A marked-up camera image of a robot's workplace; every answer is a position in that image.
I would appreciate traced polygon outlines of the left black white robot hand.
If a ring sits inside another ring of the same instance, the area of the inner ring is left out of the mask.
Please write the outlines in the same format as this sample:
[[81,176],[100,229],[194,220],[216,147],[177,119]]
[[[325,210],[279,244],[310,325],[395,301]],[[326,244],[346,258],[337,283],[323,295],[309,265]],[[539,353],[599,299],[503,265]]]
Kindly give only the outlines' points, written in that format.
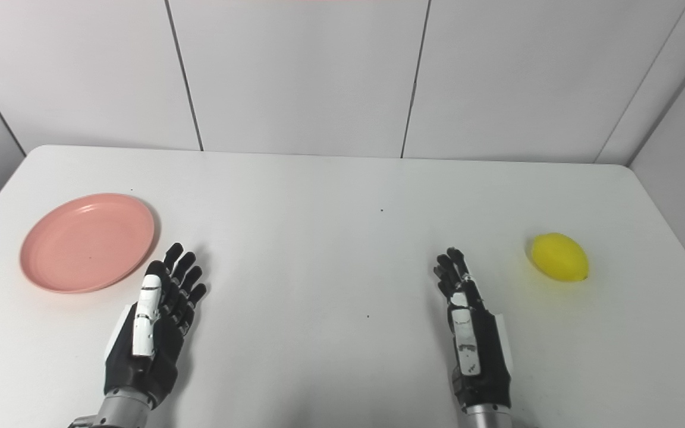
[[196,255],[180,242],[144,273],[137,301],[126,306],[107,347],[103,392],[140,392],[160,406],[177,381],[177,361],[196,307],[206,295]]

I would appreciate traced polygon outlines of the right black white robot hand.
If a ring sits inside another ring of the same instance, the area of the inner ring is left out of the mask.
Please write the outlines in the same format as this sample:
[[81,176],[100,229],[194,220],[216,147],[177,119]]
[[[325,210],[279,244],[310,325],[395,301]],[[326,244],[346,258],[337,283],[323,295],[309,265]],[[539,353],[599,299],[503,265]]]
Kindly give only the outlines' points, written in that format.
[[434,273],[446,299],[453,338],[456,366],[452,382],[460,409],[466,414],[481,407],[508,411],[512,365],[502,315],[486,308],[459,249],[449,247],[436,261]]

